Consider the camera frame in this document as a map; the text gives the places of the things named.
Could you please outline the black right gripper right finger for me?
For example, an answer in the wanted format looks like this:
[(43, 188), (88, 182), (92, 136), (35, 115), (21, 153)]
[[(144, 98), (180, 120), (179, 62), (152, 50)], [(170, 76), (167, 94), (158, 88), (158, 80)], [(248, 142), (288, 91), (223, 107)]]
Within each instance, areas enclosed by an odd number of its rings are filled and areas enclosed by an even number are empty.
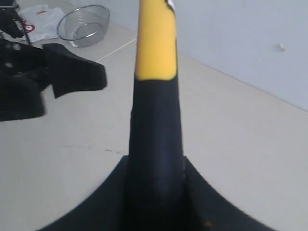
[(215, 190), (187, 157), (185, 168), (186, 211), (184, 231), (276, 231), (248, 215)]

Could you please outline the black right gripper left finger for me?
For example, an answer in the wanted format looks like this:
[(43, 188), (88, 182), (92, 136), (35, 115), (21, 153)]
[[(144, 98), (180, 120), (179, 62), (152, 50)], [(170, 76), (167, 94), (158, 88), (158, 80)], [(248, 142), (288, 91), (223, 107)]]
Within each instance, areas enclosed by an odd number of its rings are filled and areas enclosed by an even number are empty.
[(119, 231), (124, 211), (124, 180), (128, 156), (123, 156), (105, 181), (81, 204), (42, 231)]

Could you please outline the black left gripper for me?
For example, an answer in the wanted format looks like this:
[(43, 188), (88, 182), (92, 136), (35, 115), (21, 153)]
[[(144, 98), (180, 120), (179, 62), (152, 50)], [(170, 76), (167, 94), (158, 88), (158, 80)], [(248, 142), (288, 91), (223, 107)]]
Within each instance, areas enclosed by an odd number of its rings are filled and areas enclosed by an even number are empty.
[(41, 48), (0, 40), (0, 120), (33, 119), (46, 113), (42, 92), (52, 85), (55, 98), (107, 86), (104, 65), (58, 43)]

